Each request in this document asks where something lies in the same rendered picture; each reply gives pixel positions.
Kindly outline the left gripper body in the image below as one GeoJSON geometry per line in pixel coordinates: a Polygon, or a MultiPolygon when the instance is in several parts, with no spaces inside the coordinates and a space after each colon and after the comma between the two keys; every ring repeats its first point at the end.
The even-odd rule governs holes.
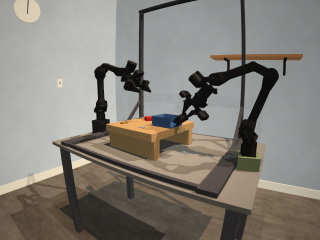
{"type": "Polygon", "coordinates": [[[182,98],[186,98],[184,101],[187,104],[191,104],[195,109],[194,112],[197,114],[198,118],[201,121],[205,121],[209,118],[208,113],[205,110],[200,109],[201,105],[207,101],[207,98],[204,98],[203,96],[200,95],[199,91],[195,93],[195,96],[193,98],[191,98],[191,94],[186,91],[186,90],[182,90],[179,95],[182,98]]]}

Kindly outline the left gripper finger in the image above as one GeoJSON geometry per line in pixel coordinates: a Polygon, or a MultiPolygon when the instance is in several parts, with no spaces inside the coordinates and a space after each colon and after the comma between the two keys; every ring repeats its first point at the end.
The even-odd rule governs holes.
{"type": "Polygon", "coordinates": [[[193,116],[193,115],[198,115],[198,114],[196,114],[196,113],[194,112],[194,110],[191,110],[190,113],[185,117],[185,119],[187,119],[187,118],[189,118],[189,117],[191,117],[191,116],[193,116]]]}
{"type": "Polygon", "coordinates": [[[183,104],[183,110],[182,110],[182,114],[185,113],[188,108],[192,105],[192,104],[187,104],[185,101],[183,101],[184,104],[183,104]]]}

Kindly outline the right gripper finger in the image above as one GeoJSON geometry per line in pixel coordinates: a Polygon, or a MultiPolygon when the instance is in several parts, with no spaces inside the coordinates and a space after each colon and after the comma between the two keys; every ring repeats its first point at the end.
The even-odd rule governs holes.
{"type": "Polygon", "coordinates": [[[151,89],[149,88],[149,82],[145,83],[142,90],[151,93],[151,89]]]}
{"type": "Polygon", "coordinates": [[[128,90],[128,91],[131,91],[131,92],[141,93],[141,91],[136,87],[134,81],[131,81],[131,82],[130,82],[129,87],[128,87],[127,90],[128,90]]]}

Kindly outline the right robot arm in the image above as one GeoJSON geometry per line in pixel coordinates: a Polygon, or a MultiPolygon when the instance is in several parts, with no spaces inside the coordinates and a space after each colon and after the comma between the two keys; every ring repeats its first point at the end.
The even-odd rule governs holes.
{"type": "Polygon", "coordinates": [[[97,95],[98,100],[96,102],[96,107],[94,108],[94,112],[96,113],[95,121],[103,121],[106,120],[105,112],[107,112],[108,102],[105,100],[104,96],[104,78],[106,73],[109,71],[113,72],[116,76],[121,77],[121,82],[125,82],[128,76],[131,76],[131,79],[134,81],[135,79],[140,79],[141,76],[144,75],[144,71],[141,69],[136,69],[137,63],[128,60],[126,67],[118,67],[110,65],[108,63],[103,63],[98,66],[94,70],[95,78],[97,79],[97,95]],[[127,65],[128,64],[128,65],[127,65]],[[133,73],[131,75],[131,73],[133,73]]]}

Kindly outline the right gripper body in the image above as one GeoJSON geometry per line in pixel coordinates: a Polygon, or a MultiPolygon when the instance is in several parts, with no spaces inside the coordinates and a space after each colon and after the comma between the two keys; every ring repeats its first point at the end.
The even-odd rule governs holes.
{"type": "MultiPolygon", "coordinates": [[[[129,85],[130,85],[131,82],[134,82],[137,87],[140,87],[141,89],[143,89],[144,86],[145,86],[145,83],[146,83],[146,82],[149,82],[149,81],[148,81],[148,80],[143,80],[142,83],[140,83],[140,79],[137,79],[137,78],[136,78],[135,80],[132,80],[131,76],[128,76],[127,79],[126,79],[126,81],[125,81],[125,84],[124,84],[124,86],[123,86],[123,88],[124,88],[126,91],[128,90],[128,87],[129,87],[129,85]]],[[[149,83],[150,83],[150,82],[149,82],[149,83]]]]}

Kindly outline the blue open tray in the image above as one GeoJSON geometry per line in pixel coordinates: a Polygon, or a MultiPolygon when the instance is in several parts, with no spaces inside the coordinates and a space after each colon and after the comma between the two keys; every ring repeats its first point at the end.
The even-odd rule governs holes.
{"type": "Polygon", "coordinates": [[[182,126],[182,123],[178,126],[176,126],[176,123],[174,123],[175,118],[178,115],[174,114],[158,114],[158,115],[153,115],[151,116],[152,118],[152,125],[157,126],[157,127],[162,127],[162,128],[168,128],[172,129],[178,126],[182,126]]]}

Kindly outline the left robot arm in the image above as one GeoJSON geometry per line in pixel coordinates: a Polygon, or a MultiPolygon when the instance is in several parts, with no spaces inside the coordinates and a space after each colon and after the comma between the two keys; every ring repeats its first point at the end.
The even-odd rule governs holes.
{"type": "Polygon", "coordinates": [[[198,92],[201,96],[207,99],[212,93],[218,94],[217,88],[214,88],[213,86],[220,86],[230,79],[251,72],[256,72],[263,76],[262,86],[248,119],[244,119],[238,129],[240,129],[239,136],[243,141],[240,149],[241,156],[256,158],[256,140],[258,138],[258,135],[254,131],[257,119],[262,111],[262,108],[267,100],[271,89],[279,79],[278,71],[274,68],[267,68],[256,63],[255,61],[251,61],[250,63],[244,64],[228,71],[211,73],[207,77],[204,77],[199,71],[196,71],[189,77],[188,80],[196,88],[199,87],[200,90],[198,92]],[[209,83],[209,85],[207,83],[209,83]]]}

